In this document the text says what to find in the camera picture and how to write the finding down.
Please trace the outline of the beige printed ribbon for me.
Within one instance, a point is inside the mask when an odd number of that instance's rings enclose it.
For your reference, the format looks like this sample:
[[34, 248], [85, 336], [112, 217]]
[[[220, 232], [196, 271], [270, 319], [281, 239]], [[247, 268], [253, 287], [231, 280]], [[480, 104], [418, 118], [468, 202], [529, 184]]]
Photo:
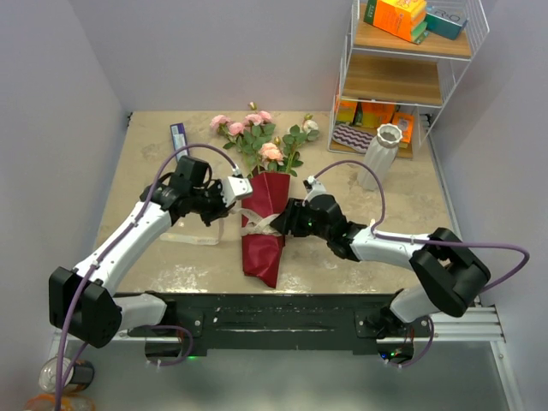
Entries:
[[[236, 207], [230, 211], [231, 214], [240, 214], [247, 219], [247, 222], [240, 228], [242, 236], [247, 235], [269, 235], [281, 236], [282, 234], [271, 226], [271, 223], [279, 216], [278, 213], [261, 217], [255, 211], [247, 208]], [[216, 246], [223, 237], [223, 221], [219, 223], [216, 237], [204, 237], [195, 235], [183, 235], [175, 233], [163, 233], [159, 239], [161, 241], [185, 243], [197, 246]]]

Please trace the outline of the pink rose bouquet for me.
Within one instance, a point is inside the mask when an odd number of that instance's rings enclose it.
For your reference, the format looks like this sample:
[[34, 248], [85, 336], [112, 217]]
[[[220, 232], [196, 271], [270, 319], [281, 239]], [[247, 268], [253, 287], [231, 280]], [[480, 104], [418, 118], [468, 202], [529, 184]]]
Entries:
[[320, 136], [319, 125], [313, 116], [304, 115], [301, 123], [289, 127], [282, 136], [276, 136], [273, 115], [259, 110], [253, 102], [249, 109], [241, 121], [234, 121], [225, 114], [211, 119], [211, 130], [226, 139], [223, 148], [241, 154], [249, 177], [264, 172], [296, 176], [296, 170], [304, 164], [301, 148]]

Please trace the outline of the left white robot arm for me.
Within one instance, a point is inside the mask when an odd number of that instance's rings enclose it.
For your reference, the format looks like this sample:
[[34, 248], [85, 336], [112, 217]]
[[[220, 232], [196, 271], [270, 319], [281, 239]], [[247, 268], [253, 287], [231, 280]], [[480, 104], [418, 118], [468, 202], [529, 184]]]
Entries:
[[116, 296], [129, 269], [162, 234], [189, 213], [205, 225], [226, 217], [225, 180], [210, 182], [210, 165], [183, 157], [175, 171], [145, 188], [120, 227], [72, 269], [56, 268], [49, 278], [49, 320], [64, 333], [94, 348], [105, 346], [118, 331], [148, 326], [168, 336], [177, 315], [162, 297], [147, 292]]

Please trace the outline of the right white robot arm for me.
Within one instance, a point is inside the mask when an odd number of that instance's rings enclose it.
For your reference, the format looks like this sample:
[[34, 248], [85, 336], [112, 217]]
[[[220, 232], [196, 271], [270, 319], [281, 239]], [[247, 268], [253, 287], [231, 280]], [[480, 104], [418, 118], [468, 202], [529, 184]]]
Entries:
[[449, 229], [391, 241], [391, 233], [373, 233], [371, 227], [349, 221], [330, 194], [290, 199], [270, 226], [282, 235], [317, 236], [341, 259], [413, 271], [420, 284], [396, 292], [389, 304], [367, 317], [367, 326], [380, 336], [399, 337], [416, 319], [433, 313], [460, 318], [491, 279], [483, 262]]

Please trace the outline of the red wrapping paper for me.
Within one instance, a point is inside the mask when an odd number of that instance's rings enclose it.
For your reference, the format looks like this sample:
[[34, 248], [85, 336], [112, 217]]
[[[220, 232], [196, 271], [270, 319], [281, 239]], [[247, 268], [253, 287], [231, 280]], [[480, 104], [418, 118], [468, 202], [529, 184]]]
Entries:
[[[253, 194], [241, 202], [243, 209], [260, 218], [281, 213], [289, 197], [290, 176], [263, 172], [251, 180]], [[277, 286], [278, 270], [285, 238], [283, 235], [245, 234], [241, 237], [242, 268], [248, 277], [260, 279], [266, 286]]]

